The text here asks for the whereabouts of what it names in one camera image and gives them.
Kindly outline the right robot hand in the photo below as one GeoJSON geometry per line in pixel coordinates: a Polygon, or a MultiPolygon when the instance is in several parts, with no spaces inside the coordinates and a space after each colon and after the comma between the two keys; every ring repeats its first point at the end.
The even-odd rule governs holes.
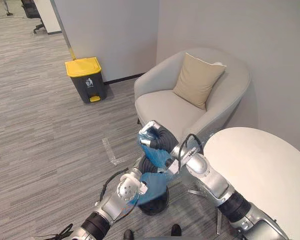
{"type": "Polygon", "coordinates": [[[167,128],[154,120],[150,120],[138,132],[138,143],[148,159],[159,159],[167,155],[172,158],[178,156],[174,152],[179,144],[178,140],[167,128]]]}

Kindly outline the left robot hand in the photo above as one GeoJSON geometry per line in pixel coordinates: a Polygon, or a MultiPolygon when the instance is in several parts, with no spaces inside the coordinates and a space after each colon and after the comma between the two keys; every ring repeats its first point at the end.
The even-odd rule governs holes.
{"type": "Polygon", "coordinates": [[[141,174],[163,174],[165,170],[155,166],[145,155],[139,157],[132,166],[133,171],[139,171],[141,174]]]}

